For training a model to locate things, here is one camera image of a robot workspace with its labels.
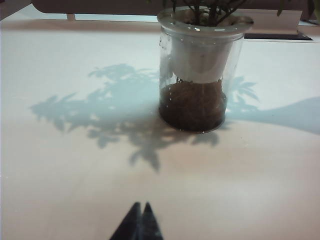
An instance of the dark object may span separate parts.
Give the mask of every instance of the dark object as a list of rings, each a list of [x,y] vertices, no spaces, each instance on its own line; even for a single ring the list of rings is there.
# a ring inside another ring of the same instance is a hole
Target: dark object
[[[269,33],[246,33],[245,39],[276,39],[276,40],[307,40],[313,41],[312,38],[304,35],[302,32],[298,34],[269,34]]]
[[[150,204],[146,203],[141,215],[140,203],[136,202],[110,240],[163,240]]]
[[[206,132],[225,120],[227,97],[222,81],[192,83],[177,80],[160,90],[159,112],[171,126],[193,132]]]
[[[139,240],[141,208],[140,203],[136,202],[122,220],[120,226],[114,232],[110,240]]]

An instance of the green leaf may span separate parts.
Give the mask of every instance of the green leaf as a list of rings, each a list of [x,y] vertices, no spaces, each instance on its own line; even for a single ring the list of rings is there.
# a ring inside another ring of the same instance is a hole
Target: green leaf
[[[314,13],[315,10],[315,4],[313,0],[308,0],[308,16],[310,16]]]
[[[314,14],[318,19],[318,22],[320,22],[320,0],[313,0],[313,2],[314,2]]]
[[[171,0],[173,12],[176,12],[177,0]]]
[[[285,5],[285,0],[280,0],[280,6],[278,9],[278,12],[276,13],[276,15],[279,17],[280,14],[282,13],[283,9],[284,9],[284,5]]]

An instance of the glass jar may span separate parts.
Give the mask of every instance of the glass jar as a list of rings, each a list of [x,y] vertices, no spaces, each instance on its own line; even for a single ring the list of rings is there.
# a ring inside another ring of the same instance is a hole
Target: glass jar
[[[186,24],[188,7],[161,11],[159,113],[171,126],[207,132],[225,120],[228,91],[245,31],[253,21],[231,15],[219,26]]]

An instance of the tabletop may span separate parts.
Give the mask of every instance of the tabletop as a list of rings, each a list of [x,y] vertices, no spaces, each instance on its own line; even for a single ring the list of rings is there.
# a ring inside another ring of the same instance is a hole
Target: tabletop
[[[107,240],[135,202],[166,240],[320,239],[320,27],[245,40],[193,134],[158,115],[158,23],[50,17],[1,21],[2,239]]]

